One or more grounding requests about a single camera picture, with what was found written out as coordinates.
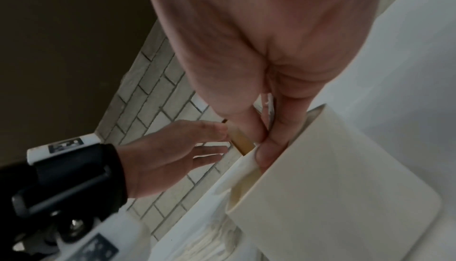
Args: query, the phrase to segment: finger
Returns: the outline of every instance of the finger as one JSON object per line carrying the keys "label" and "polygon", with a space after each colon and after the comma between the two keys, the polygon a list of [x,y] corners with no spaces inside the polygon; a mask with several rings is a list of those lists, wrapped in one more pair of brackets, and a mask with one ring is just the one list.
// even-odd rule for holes
{"label": "finger", "polygon": [[261,120],[261,115],[253,106],[241,113],[225,116],[225,118],[235,123],[255,143],[261,143],[267,136],[266,126]]}
{"label": "finger", "polygon": [[302,128],[307,109],[314,97],[301,99],[279,96],[275,120],[267,139],[256,152],[256,161],[266,170],[285,150],[288,142]]}
{"label": "finger", "polygon": [[227,146],[197,146],[193,148],[191,154],[193,156],[205,156],[212,154],[224,154],[228,152]]}
{"label": "finger", "polygon": [[219,162],[220,160],[222,160],[222,155],[219,155],[219,154],[204,156],[204,157],[196,157],[196,158],[193,158],[193,169],[204,166],[204,165],[216,163],[216,162]]}
{"label": "finger", "polygon": [[205,142],[217,142],[224,140],[228,136],[228,127],[226,124],[210,121],[191,121],[189,130],[190,138],[194,144]]}

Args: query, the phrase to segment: dark wall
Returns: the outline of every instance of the dark wall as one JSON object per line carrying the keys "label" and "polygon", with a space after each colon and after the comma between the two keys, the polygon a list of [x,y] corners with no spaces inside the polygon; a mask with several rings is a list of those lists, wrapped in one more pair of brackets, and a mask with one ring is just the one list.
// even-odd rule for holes
{"label": "dark wall", "polygon": [[149,0],[0,0],[0,165],[91,133],[138,54]]}

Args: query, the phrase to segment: hand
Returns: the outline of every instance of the hand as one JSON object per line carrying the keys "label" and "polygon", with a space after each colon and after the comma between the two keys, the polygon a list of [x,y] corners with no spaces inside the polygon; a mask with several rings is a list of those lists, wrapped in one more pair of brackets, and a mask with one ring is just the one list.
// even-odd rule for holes
{"label": "hand", "polygon": [[128,197],[163,192],[191,170],[220,161],[220,154],[228,151],[226,146],[196,146],[218,141],[229,141],[225,124],[181,120],[132,143],[117,146]]}
{"label": "hand", "polygon": [[[304,123],[312,99],[357,54],[378,0],[152,0],[198,94],[252,141],[267,168]],[[267,132],[252,106],[276,99]]]}

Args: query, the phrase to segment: skin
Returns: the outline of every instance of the skin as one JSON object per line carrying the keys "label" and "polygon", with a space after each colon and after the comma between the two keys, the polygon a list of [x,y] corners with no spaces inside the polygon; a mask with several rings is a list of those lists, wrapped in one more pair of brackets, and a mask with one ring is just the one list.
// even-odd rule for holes
{"label": "skin", "polygon": [[[152,0],[198,94],[261,143],[265,170],[301,128],[320,90],[364,43],[378,0]],[[252,104],[276,100],[266,130]]]}
{"label": "skin", "polygon": [[225,124],[208,121],[176,121],[156,133],[123,146],[117,154],[123,166],[129,198],[165,191],[191,170],[221,160],[226,146],[197,146],[229,141]]}

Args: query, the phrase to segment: wrist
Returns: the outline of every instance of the wrist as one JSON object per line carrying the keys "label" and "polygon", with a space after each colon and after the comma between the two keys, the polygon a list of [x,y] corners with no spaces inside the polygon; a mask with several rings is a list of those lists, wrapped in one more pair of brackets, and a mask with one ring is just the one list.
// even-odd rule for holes
{"label": "wrist", "polygon": [[138,184],[138,171],[136,168],[136,162],[134,160],[135,154],[127,145],[115,146],[115,149],[122,164],[127,197],[135,198]]}

